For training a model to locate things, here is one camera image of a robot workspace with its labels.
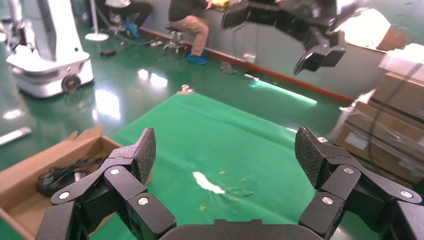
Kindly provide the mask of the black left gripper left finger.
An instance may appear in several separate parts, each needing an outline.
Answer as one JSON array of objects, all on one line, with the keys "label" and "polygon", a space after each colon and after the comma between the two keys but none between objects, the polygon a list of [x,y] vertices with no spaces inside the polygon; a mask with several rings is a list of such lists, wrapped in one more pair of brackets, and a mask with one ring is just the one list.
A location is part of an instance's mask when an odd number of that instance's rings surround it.
[{"label": "black left gripper left finger", "polygon": [[87,240],[116,214],[138,240],[158,240],[176,226],[175,216],[151,193],[147,182],[156,159],[153,128],[131,145],[114,149],[93,172],[87,160],[42,175],[37,190],[50,196],[36,233],[38,240]]}]

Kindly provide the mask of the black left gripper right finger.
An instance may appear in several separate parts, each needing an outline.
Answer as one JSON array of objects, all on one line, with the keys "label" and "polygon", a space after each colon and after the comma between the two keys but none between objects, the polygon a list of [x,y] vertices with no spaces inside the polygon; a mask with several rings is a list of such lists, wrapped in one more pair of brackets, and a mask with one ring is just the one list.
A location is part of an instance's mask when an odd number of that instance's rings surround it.
[{"label": "black left gripper right finger", "polygon": [[298,223],[330,239],[346,212],[357,215],[381,240],[424,237],[422,197],[362,166],[347,150],[319,141],[307,128],[295,135],[295,157],[316,195]]}]

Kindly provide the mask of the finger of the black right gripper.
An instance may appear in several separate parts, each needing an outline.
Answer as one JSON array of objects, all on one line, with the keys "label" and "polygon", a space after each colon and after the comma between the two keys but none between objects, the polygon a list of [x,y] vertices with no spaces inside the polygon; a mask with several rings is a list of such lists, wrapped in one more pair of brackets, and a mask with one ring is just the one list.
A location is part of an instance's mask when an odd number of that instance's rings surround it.
[{"label": "finger of the black right gripper", "polygon": [[321,67],[335,67],[347,51],[344,31],[336,31],[330,35],[310,31],[302,42],[305,53],[294,67],[294,75],[304,70],[316,72]]},{"label": "finger of the black right gripper", "polygon": [[221,28],[233,28],[245,22],[248,18],[248,7],[248,0],[241,0],[238,3],[231,4],[222,16]]}]

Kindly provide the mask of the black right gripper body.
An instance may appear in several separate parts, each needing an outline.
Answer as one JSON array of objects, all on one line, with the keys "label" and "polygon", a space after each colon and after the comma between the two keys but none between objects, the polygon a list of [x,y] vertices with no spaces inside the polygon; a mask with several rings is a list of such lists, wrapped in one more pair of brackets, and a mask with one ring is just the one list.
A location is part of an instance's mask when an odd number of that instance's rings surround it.
[{"label": "black right gripper body", "polygon": [[248,0],[247,20],[273,26],[305,49],[332,48],[342,44],[338,7],[336,0]]}]

